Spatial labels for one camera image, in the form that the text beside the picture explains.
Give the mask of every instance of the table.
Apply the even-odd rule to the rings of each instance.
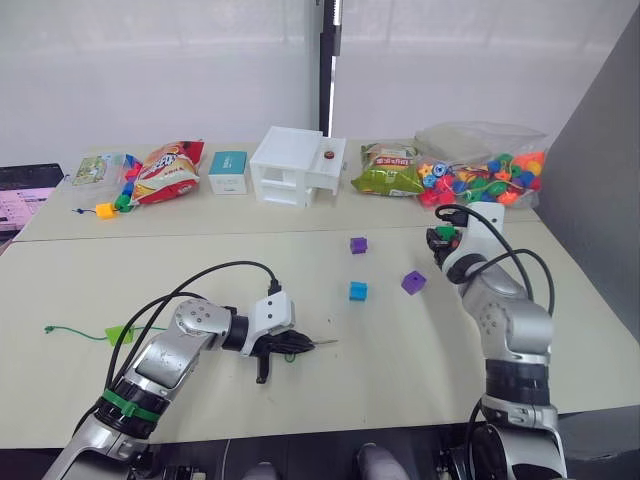
[[[338,342],[292,364],[274,358],[262,386],[255,383],[255,359],[203,353],[152,441],[466,421],[484,390],[479,334],[433,264],[424,231],[395,226],[14,243],[0,257],[0,448],[65,445],[101,392],[109,344],[63,331],[45,335],[45,325],[100,334],[192,273],[239,258],[273,268],[296,303],[300,331]],[[640,403],[640,347],[580,268],[541,222],[507,223],[505,234],[514,246],[536,250],[554,274],[550,382],[559,411]],[[369,239],[365,255],[351,255],[352,236]],[[523,261],[545,304],[544,277]],[[414,269],[429,282],[409,296],[400,282]],[[348,301],[352,280],[369,283],[366,302]],[[198,281],[193,291],[246,312],[266,287],[263,272],[240,267]]]
[[[306,209],[258,203],[249,195],[214,196],[206,178],[213,153],[245,150],[249,156],[257,144],[205,144],[197,191],[170,202],[144,205],[117,219],[100,220],[78,215],[69,195],[68,183],[61,184],[37,215],[21,232],[18,241],[60,240],[106,237],[154,237],[166,235],[206,235],[226,233],[267,233],[359,228],[416,227],[433,224],[432,210],[415,199],[362,195],[349,183],[361,172],[360,146],[369,141],[350,140],[345,151],[345,168],[336,197],[319,192]],[[89,153],[126,151],[144,158],[154,147],[125,145],[100,147]],[[510,210],[506,221],[539,221],[533,210]]]

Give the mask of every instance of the snack bag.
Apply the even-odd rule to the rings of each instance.
[[[361,147],[362,175],[351,184],[363,193],[401,197],[424,191],[416,171],[417,151],[401,144],[372,143]]]
[[[131,205],[157,203],[191,191],[200,181],[204,142],[175,142],[154,150],[142,163]]]

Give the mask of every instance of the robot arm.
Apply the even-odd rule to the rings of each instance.
[[[314,348],[309,338],[291,330],[294,324],[293,303],[284,291],[258,301],[248,317],[204,299],[180,303],[169,328],[147,343],[116,386],[102,394],[96,412],[73,435],[44,480],[73,477],[74,463],[86,452],[127,464],[140,459],[202,350],[222,348],[257,356],[257,382],[265,383],[271,352]]]
[[[502,205],[469,207],[502,230]],[[551,317],[500,266],[473,274],[501,253],[496,238],[476,218],[468,217],[464,234],[452,227],[428,229],[427,242],[443,273],[459,285],[462,304],[480,331],[486,366],[481,410],[487,424],[472,439],[475,478],[566,477],[548,387]]]

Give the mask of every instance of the white box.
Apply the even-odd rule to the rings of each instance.
[[[247,152],[216,152],[209,169],[209,182],[216,195],[247,193]]]

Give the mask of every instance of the white wall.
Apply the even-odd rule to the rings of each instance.
[[[334,136],[488,120],[558,135],[637,0],[344,0]]]
[[[313,0],[3,0],[0,165],[317,127]]]

